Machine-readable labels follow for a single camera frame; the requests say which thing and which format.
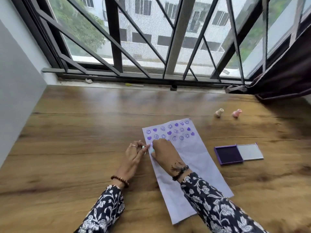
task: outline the floral pattern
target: floral pattern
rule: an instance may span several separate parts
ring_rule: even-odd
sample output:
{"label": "floral pattern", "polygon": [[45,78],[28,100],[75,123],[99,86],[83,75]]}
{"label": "floral pattern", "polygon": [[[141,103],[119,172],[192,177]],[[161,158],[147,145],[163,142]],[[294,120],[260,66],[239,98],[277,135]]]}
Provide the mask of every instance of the floral pattern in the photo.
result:
{"label": "floral pattern", "polygon": [[259,223],[195,172],[184,178],[181,189],[213,233],[267,233]]}
{"label": "floral pattern", "polygon": [[106,233],[123,211],[121,190],[109,185],[75,233]]}
{"label": "floral pattern", "polygon": [[[195,172],[181,182],[191,206],[213,233],[268,233],[241,208],[225,198]],[[107,233],[124,211],[121,190],[110,185],[75,233]]]}

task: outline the dark purple curtain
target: dark purple curtain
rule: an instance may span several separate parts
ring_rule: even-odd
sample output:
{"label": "dark purple curtain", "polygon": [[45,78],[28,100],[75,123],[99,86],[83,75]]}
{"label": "dark purple curtain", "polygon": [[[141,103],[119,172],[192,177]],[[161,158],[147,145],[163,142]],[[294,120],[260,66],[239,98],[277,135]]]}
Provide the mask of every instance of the dark purple curtain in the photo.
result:
{"label": "dark purple curtain", "polygon": [[230,86],[226,92],[254,94],[261,101],[311,94],[311,25],[250,85]]}

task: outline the person's left hand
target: person's left hand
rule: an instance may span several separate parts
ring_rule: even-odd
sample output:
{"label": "person's left hand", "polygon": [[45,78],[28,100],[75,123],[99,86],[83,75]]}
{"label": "person's left hand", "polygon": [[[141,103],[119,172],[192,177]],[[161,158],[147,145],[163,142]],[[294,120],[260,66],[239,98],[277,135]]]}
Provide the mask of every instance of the person's left hand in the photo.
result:
{"label": "person's left hand", "polygon": [[[141,142],[141,140],[131,143],[125,151],[125,156],[123,157],[121,165],[115,175],[127,181],[131,180],[132,177],[135,175],[141,157],[144,155],[149,147],[150,145],[145,145]],[[119,188],[124,187],[124,184],[117,179],[113,179],[111,184],[114,184]]]}

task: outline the purple ink pad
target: purple ink pad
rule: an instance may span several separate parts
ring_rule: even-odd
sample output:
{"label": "purple ink pad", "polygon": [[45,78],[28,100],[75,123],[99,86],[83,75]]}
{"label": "purple ink pad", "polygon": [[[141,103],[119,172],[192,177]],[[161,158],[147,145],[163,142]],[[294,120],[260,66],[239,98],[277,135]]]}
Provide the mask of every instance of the purple ink pad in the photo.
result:
{"label": "purple ink pad", "polygon": [[214,150],[220,165],[243,162],[237,145],[218,146]]}

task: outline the person's right hand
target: person's right hand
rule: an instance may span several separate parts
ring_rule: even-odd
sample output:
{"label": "person's right hand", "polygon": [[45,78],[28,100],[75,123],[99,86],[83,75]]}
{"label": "person's right hand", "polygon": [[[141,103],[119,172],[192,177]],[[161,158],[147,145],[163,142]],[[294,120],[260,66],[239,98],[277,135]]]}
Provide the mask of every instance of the person's right hand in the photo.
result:
{"label": "person's right hand", "polygon": [[[170,141],[166,139],[153,140],[153,149],[152,157],[170,176],[176,176],[180,172],[179,170],[174,170],[174,168],[185,167],[184,161]],[[181,176],[181,180],[191,172],[190,169],[185,171],[185,175]]]}

